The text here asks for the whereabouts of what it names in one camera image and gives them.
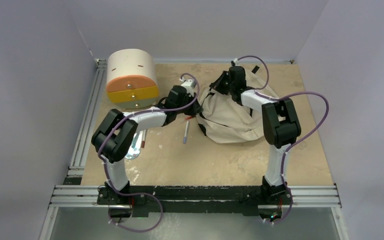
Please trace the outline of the beige canvas student backpack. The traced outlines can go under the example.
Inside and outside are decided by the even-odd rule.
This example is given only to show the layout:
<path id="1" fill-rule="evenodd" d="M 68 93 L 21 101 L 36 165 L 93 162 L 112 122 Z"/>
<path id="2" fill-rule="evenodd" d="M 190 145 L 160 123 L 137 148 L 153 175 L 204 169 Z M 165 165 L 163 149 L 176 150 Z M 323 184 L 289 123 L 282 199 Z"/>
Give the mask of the beige canvas student backpack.
<path id="1" fill-rule="evenodd" d="M 217 144 L 245 143 L 263 138 L 262 114 L 237 104 L 229 94 L 214 89 L 217 82 L 227 78 L 228 72 L 224 70 L 202 91 L 198 100 L 202 112 L 196 116 L 199 129 Z"/>

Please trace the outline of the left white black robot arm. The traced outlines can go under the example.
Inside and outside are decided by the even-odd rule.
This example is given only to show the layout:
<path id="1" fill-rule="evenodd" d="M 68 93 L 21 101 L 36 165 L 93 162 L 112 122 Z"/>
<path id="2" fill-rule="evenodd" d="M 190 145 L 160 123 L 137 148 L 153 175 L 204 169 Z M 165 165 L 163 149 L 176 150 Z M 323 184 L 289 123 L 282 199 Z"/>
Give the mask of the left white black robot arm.
<path id="1" fill-rule="evenodd" d="M 118 205 L 136 196 L 130 192 L 125 169 L 125 157 L 135 134 L 149 128 L 171 124 L 179 114 L 197 115 L 201 108 L 198 93 L 185 86 L 175 85 L 157 106 L 145 110 L 123 113 L 111 109 L 92 136 L 91 143 L 101 159 L 106 180 L 105 196 Z"/>

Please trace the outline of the purple grey marker pen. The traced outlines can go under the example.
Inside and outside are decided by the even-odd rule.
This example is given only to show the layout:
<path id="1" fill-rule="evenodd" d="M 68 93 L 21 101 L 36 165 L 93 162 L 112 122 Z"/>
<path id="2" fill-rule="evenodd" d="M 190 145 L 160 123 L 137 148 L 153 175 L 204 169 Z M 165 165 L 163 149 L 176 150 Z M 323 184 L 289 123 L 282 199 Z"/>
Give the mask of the purple grey marker pen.
<path id="1" fill-rule="evenodd" d="M 182 140 L 183 144 L 187 143 L 189 128 L 190 128 L 190 121 L 187 120 L 185 123 L 185 131 L 184 131 L 183 140 Z"/>

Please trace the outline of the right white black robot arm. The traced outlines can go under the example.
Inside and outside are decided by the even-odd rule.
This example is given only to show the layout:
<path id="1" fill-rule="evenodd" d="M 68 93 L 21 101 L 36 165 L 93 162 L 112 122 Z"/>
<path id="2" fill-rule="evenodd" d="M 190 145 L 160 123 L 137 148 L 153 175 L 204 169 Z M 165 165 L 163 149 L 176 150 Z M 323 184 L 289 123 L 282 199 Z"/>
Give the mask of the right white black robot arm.
<path id="1" fill-rule="evenodd" d="M 293 101 L 290 98 L 277 99 L 264 95 L 248 86 L 246 70 L 239 65 L 224 71 L 209 87 L 230 96 L 233 102 L 261 113 L 263 136 L 269 144 L 269 158 L 260 196 L 264 202 L 272 204 L 280 196 L 287 195 L 289 151 L 302 133 Z"/>

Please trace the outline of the dark red marker pen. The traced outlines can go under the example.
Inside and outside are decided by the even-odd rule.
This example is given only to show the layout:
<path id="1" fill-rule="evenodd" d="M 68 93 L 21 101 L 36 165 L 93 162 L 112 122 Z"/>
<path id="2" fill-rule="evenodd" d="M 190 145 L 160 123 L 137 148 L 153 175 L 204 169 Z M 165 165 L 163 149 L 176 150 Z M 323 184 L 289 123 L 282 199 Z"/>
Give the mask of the dark red marker pen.
<path id="1" fill-rule="evenodd" d="M 147 138 L 147 132 L 148 130 L 145 129 L 143 131 L 143 134 L 142 134 L 142 140 L 141 140 L 141 148 L 144 148 L 145 147 L 145 144 L 146 144 L 146 138 Z"/>

